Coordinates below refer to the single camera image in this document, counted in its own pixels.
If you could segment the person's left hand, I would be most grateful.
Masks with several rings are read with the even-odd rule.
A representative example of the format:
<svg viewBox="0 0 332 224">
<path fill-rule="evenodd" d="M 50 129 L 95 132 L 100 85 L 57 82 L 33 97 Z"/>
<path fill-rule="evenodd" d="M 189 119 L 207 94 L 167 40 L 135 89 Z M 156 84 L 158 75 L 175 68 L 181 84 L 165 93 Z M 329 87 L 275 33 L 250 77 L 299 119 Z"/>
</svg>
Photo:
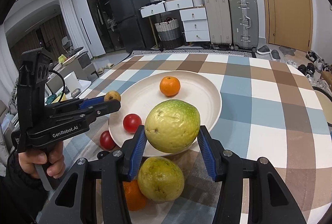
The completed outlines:
<svg viewBox="0 0 332 224">
<path fill-rule="evenodd" d="M 54 179 L 58 179 L 64 174 L 66 168 L 63 155 L 63 141 L 58 142 L 49 154 L 37 149 L 29 149 L 26 152 L 19 153 L 18 161 L 22 170 L 35 179 L 39 178 L 35 165 L 50 163 L 47 174 Z"/>
</svg>

